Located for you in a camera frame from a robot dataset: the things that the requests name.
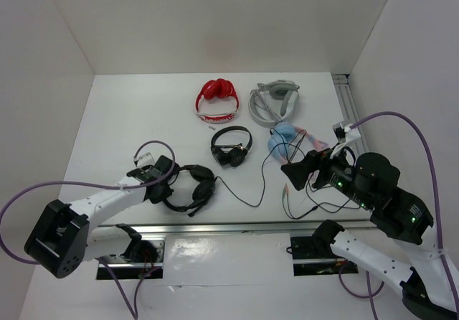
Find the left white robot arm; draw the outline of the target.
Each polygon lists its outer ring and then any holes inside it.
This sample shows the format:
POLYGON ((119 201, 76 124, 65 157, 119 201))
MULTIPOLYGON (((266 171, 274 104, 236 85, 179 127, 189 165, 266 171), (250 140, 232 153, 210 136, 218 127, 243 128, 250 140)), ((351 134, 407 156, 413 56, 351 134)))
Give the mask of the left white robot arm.
POLYGON ((26 241, 24 251, 56 278, 65 278, 83 261, 117 255, 126 262, 151 248, 130 225, 102 224, 129 207, 154 202, 165 191, 178 164, 160 156, 155 164, 129 171, 112 189, 71 203, 50 202, 26 241))

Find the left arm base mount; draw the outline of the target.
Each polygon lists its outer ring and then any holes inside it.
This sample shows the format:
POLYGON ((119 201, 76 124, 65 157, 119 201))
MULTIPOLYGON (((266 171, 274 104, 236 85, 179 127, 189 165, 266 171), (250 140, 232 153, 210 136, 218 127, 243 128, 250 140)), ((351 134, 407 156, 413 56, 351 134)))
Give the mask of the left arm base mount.
POLYGON ((121 253, 102 257, 102 261, 112 270, 114 276, 119 280, 162 279, 165 240, 147 240, 126 224, 118 224, 115 228, 127 234, 129 240, 121 253))

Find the large black gaming headset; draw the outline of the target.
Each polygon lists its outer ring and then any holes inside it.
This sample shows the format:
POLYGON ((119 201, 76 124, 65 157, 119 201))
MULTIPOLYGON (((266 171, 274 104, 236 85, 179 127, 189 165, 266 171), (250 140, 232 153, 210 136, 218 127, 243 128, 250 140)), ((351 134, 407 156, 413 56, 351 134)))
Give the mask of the large black gaming headset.
POLYGON ((173 177, 178 177, 180 172, 187 171, 191 177, 198 181, 191 198, 192 203, 187 206, 175 206, 163 198, 162 202, 173 212, 187 213, 189 217, 194 217, 214 195, 216 176, 207 167, 198 164, 189 164, 178 167, 172 174, 173 177))

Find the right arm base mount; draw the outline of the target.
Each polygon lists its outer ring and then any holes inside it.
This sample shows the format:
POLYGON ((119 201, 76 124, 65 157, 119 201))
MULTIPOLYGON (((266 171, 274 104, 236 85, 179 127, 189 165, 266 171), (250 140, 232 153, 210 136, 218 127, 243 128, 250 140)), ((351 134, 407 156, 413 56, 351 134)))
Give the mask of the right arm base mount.
POLYGON ((331 243, 344 228, 332 220, 326 220, 307 236, 293 236, 290 245, 285 249, 293 260, 293 275, 298 276, 332 276, 357 274, 355 263, 331 251, 331 243))

